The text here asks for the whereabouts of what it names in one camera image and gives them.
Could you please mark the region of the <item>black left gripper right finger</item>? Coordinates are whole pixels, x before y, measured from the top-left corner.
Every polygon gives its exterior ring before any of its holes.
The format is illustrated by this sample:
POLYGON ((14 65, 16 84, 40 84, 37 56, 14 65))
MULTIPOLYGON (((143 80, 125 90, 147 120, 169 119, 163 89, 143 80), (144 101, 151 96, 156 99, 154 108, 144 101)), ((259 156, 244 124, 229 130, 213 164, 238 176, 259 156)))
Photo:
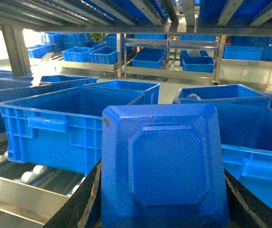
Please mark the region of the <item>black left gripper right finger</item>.
POLYGON ((228 171, 225 181, 230 222, 228 228, 272 228, 272 209, 228 171))

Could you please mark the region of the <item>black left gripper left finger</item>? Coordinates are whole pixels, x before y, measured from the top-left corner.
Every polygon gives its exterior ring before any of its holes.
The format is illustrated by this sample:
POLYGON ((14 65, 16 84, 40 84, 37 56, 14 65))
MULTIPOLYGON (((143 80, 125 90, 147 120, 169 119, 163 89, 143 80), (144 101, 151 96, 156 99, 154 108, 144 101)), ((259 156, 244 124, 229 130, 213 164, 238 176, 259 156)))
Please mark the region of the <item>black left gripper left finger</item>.
POLYGON ((96 228, 101 214, 101 168, 99 161, 45 228, 96 228))

